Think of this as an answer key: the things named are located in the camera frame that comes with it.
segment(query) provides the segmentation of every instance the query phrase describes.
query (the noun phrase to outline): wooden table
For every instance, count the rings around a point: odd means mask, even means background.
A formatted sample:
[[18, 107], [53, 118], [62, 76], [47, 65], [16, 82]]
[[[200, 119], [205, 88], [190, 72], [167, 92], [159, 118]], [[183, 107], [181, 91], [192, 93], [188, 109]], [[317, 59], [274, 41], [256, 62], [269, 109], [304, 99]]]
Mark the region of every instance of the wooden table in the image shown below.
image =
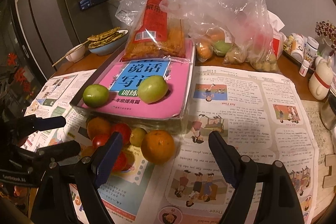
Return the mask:
[[[82, 60], [78, 61], [77, 63], [64, 63], [61, 68], [54, 74], [54, 76], [57, 75], [63, 75], [67, 73], [77, 72], [81, 70], [92, 70], [97, 69], [102, 63], [104, 63], [107, 58], [109, 58], [110, 55], [105, 56], [98, 56], [96, 54], [89, 54], [85, 56]], [[213, 56], [209, 60], [207, 60], [204, 63], [196, 62], [197, 66], [224, 66], [223, 65], [223, 58]], [[310, 73], [307, 73], [306, 77], [302, 77], [299, 75], [299, 67], [292, 63], [289, 59], [287, 59], [285, 56], [281, 56], [278, 60], [278, 66], [280, 69], [280, 72], [290, 78], [292, 82], [295, 84], [295, 88], [297, 90], [297, 93], [299, 94], [299, 97], [301, 100], [307, 100], [307, 101], [318, 101], [313, 97], [313, 95], [310, 93], [308, 88], [309, 79], [311, 77]], [[249, 63], [243, 63], [239, 65], [228, 65], [229, 68], [234, 69], [241, 69], [241, 70], [249, 70], [249, 71], [255, 71], [255, 69], [249, 64]], [[312, 223], [318, 220], [318, 218], [324, 213], [322, 211], [319, 215], [313, 218]]]

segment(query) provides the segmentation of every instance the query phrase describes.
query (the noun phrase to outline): red tomato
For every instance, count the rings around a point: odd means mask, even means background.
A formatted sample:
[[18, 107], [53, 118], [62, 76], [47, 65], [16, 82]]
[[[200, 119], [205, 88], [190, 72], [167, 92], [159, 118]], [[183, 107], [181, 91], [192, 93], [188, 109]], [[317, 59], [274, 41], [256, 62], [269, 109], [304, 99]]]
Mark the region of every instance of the red tomato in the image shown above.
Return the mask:
[[104, 144], [106, 144], [109, 138], [110, 136], [106, 134], [97, 135], [92, 140], [93, 148], [97, 149], [98, 147], [103, 146]]
[[126, 165], [127, 157], [123, 151], [120, 151], [120, 154], [113, 165], [112, 172], [120, 172], [125, 169]]
[[116, 123], [111, 127], [111, 134], [113, 132], [119, 132], [123, 135], [123, 144], [126, 145], [129, 143], [129, 137], [131, 136], [132, 130], [125, 123]]

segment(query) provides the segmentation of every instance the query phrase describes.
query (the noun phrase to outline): bowl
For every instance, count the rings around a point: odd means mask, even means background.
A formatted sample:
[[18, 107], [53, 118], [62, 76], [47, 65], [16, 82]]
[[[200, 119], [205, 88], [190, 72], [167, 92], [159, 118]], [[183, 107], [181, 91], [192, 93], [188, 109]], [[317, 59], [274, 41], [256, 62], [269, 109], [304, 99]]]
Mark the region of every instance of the bowl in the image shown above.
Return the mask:
[[124, 36], [120, 37], [117, 40], [111, 41], [110, 43], [103, 46], [99, 46], [97, 48], [89, 48], [89, 51], [100, 56], [113, 53], [117, 48], [119, 48], [127, 41], [129, 34], [128, 30], [119, 30], [117, 32], [123, 33]]
[[70, 51], [68, 51], [65, 54], [66, 55], [65, 58], [70, 62], [76, 63], [84, 57], [84, 54], [85, 54], [85, 45], [78, 45], [72, 48]]

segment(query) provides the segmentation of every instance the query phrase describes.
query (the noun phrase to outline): flatbread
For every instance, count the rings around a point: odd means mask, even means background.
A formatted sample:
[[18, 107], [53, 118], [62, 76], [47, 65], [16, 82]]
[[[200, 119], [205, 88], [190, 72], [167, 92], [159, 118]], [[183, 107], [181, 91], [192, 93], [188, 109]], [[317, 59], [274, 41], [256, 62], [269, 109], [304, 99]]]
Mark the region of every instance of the flatbread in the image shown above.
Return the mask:
[[109, 31], [106, 31], [106, 32], [103, 32], [103, 33], [100, 33], [100, 34], [97, 34], [97, 35], [92, 35], [91, 37], [88, 37], [87, 40], [100, 41], [100, 40], [103, 40], [107, 37], [110, 37], [111, 35], [115, 34], [119, 30], [120, 30], [120, 27], [115, 27], [115, 28], [113, 28]]
[[124, 35], [125, 35], [124, 33], [116, 32], [106, 39], [103, 39], [103, 40], [100, 40], [100, 41], [92, 41], [89, 45], [89, 48], [92, 49], [92, 48], [98, 48], [98, 47], [104, 46], [106, 44], [109, 44], [109, 43], [119, 39], [120, 37], [123, 37]]

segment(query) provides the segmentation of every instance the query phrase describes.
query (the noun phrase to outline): pink book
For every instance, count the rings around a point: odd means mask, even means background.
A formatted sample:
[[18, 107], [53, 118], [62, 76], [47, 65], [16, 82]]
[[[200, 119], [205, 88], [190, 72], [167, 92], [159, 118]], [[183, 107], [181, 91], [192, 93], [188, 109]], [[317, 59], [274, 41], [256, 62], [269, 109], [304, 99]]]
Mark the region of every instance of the pink book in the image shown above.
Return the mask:
[[[142, 119], [170, 119], [183, 116], [190, 88], [194, 63], [194, 46], [186, 41], [186, 58], [190, 62], [169, 59], [140, 60], [119, 63], [121, 52], [95, 81], [110, 90], [110, 100], [95, 112]], [[169, 86], [167, 95], [159, 102], [146, 104], [137, 96], [137, 87], [149, 76], [161, 75]], [[88, 108], [83, 101], [78, 106]]]

